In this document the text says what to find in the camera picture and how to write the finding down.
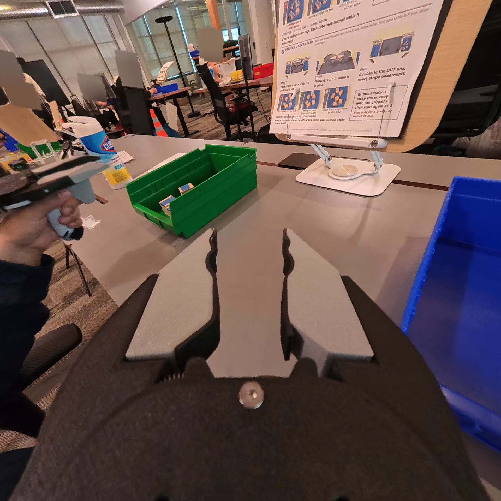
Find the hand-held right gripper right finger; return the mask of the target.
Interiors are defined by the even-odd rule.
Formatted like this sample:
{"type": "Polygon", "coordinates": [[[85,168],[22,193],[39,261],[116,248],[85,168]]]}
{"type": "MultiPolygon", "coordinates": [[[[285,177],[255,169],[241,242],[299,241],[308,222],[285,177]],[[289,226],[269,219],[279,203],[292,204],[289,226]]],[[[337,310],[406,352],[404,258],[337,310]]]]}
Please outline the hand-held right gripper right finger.
{"type": "Polygon", "coordinates": [[[326,377],[337,360],[371,362],[374,351],[337,268],[291,229],[283,230],[282,254],[284,359],[311,359],[320,377],[326,377]]]}

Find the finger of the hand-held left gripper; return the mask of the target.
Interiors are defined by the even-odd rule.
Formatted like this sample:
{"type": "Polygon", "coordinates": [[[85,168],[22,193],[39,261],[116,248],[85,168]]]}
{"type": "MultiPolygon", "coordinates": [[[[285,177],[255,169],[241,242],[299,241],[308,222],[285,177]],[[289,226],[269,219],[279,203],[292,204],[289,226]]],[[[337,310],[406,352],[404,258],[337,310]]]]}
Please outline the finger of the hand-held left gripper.
{"type": "Polygon", "coordinates": [[[37,185],[48,185],[61,182],[63,185],[74,185],[90,179],[94,175],[103,172],[109,164],[103,162],[90,163],[66,172],[55,174],[37,174],[37,185]]]}
{"type": "Polygon", "coordinates": [[[75,168],[85,166],[90,163],[99,163],[100,156],[96,155],[66,155],[64,158],[57,158],[56,161],[35,166],[31,169],[32,174],[55,174],[66,172],[75,168]]]}

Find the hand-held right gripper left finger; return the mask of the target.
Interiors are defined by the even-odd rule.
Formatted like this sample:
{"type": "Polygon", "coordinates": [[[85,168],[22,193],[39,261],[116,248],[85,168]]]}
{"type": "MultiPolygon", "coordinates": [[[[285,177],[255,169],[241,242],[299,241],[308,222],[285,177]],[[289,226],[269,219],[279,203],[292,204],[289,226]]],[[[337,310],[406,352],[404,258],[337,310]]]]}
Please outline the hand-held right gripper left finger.
{"type": "Polygon", "coordinates": [[[208,229],[158,274],[125,354],[129,362],[163,360],[184,372],[208,360],[220,342],[217,230],[208,229]]]}

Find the green plastic bin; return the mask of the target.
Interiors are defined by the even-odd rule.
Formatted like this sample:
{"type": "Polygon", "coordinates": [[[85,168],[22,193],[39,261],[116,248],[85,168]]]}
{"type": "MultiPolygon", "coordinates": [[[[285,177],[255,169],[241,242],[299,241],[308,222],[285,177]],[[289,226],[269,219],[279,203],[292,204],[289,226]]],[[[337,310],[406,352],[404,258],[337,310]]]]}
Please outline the green plastic bin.
{"type": "Polygon", "coordinates": [[[126,190],[137,214],[188,238],[256,187],[255,148],[206,145],[134,179],[126,190]],[[180,195],[178,187],[186,183],[195,188],[180,195]],[[169,218],[159,202],[171,195],[177,200],[169,218]]]}

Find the blue plastic bin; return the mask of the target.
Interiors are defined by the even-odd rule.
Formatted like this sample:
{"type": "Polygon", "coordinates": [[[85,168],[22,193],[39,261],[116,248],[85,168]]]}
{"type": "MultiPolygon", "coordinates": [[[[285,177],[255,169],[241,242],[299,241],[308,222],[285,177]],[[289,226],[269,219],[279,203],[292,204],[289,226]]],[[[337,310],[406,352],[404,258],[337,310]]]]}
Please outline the blue plastic bin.
{"type": "Polygon", "coordinates": [[[500,451],[500,180],[454,177],[400,328],[463,431],[500,451]]]}

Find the person's left forearm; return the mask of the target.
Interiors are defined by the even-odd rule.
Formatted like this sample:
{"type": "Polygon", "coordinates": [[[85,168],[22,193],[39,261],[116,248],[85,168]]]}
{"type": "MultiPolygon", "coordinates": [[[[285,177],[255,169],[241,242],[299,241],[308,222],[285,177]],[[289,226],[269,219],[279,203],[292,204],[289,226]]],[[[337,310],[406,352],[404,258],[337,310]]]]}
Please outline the person's left forearm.
{"type": "Polygon", "coordinates": [[[35,335],[49,318],[43,300],[54,265],[47,254],[39,266],[1,261],[1,399],[13,388],[35,335]]]}

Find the person's left hand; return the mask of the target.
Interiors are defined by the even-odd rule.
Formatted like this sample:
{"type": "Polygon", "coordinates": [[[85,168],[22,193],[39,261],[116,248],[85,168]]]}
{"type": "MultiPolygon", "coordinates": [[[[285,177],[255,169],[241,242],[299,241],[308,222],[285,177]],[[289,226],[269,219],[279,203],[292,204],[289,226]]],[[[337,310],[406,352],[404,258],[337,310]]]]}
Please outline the person's left hand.
{"type": "Polygon", "coordinates": [[[47,215],[60,210],[60,224],[70,229],[80,228],[83,224],[79,205],[70,191],[61,190],[9,212],[1,222],[1,261],[39,266],[42,254],[60,239],[47,215]]]}

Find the clear acrylic stand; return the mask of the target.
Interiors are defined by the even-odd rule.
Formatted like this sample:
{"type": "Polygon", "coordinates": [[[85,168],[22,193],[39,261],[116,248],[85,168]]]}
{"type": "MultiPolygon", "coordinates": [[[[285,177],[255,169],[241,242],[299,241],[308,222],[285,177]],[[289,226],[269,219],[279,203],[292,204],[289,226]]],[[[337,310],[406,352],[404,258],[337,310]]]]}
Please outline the clear acrylic stand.
{"type": "Polygon", "coordinates": [[[29,147],[35,154],[35,163],[43,164],[59,160],[59,154],[48,140],[32,141],[29,147]]]}

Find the black table leg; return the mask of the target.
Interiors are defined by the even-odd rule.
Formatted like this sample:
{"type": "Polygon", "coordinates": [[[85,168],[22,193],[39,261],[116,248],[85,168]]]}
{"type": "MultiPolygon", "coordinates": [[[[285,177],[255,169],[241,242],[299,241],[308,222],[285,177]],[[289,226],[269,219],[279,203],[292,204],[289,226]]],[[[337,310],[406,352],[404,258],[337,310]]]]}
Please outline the black table leg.
{"type": "Polygon", "coordinates": [[[87,294],[88,297],[92,297],[92,293],[91,293],[91,290],[89,288],[87,279],[85,277],[85,274],[84,274],[84,271],[82,268],[82,264],[77,256],[77,254],[73,251],[72,245],[69,243],[66,243],[66,242],[63,242],[63,245],[65,247],[65,266],[66,266],[66,269],[69,270],[71,268],[70,259],[73,259],[73,261],[77,267],[77,271],[78,271],[78,274],[80,276],[80,280],[81,280],[81,283],[82,283],[83,288],[85,290],[85,293],[87,294]]]}

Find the black mesh office chair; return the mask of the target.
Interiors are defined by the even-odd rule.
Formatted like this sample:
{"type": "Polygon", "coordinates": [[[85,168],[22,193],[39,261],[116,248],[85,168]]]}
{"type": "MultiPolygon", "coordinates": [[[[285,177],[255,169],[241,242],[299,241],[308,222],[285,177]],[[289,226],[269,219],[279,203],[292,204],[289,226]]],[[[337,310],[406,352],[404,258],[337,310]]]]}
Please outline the black mesh office chair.
{"type": "Polygon", "coordinates": [[[223,92],[214,80],[207,64],[196,66],[198,76],[210,94],[214,119],[223,126],[228,141],[243,141],[245,138],[254,142],[258,135],[254,128],[254,112],[257,107],[247,94],[223,92]]]}

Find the ceiling air vent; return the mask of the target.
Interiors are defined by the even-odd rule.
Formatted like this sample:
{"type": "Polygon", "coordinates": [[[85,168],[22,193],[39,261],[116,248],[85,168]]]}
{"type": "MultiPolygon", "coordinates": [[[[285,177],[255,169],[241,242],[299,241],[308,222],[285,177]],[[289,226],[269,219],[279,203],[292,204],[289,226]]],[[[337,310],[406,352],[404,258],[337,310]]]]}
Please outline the ceiling air vent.
{"type": "Polygon", "coordinates": [[[54,19],[80,15],[74,1],[45,1],[45,4],[54,19]]]}

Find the computer monitor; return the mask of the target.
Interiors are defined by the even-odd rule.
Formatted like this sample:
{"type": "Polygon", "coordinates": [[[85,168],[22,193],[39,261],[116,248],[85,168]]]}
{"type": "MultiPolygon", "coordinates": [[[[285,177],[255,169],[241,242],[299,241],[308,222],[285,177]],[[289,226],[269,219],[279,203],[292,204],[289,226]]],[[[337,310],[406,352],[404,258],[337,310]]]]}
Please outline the computer monitor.
{"type": "Polygon", "coordinates": [[[252,60],[252,43],[249,34],[243,34],[238,38],[238,46],[240,51],[241,68],[243,78],[246,81],[254,79],[253,60],[252,60]]]}

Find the printed instruction sheet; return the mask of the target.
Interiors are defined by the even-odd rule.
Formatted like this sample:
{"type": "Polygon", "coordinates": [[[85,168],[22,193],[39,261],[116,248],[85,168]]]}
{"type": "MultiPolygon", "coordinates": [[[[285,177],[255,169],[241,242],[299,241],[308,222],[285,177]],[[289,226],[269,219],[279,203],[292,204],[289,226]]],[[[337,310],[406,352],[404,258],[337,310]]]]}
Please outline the printed instruction sheet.
{"type": "Polygon", "coordinates": [[[398,137],[445,1],[284,1],[270,132],[398,137]]]}

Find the wooden board document stand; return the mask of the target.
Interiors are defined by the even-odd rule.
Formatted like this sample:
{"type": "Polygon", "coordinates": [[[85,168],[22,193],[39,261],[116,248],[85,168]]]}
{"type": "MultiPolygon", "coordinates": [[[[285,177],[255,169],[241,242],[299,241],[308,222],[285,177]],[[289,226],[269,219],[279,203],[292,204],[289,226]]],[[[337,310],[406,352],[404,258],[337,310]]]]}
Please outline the wooden board document stand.
{"type": "Polygon", "coordinates": [[[276,135],[319,156],[296,180],[358,196],[381,195],[401,169],[382,153],[406,152],[431,137],[444,114],[492,1],[445,1],[398,137],[276,135]]]}

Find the large black office chair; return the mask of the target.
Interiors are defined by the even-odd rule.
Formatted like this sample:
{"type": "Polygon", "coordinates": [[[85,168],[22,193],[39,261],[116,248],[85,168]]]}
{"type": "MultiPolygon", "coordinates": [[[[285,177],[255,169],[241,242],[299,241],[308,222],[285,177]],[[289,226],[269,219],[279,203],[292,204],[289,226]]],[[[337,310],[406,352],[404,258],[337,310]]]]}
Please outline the large black office chair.
{"type": "Polygon", "coordinates": [[[500,1],[493,1],[462,69],[433,144],[451,146],[485,132],[500,118],[500,1]]]}

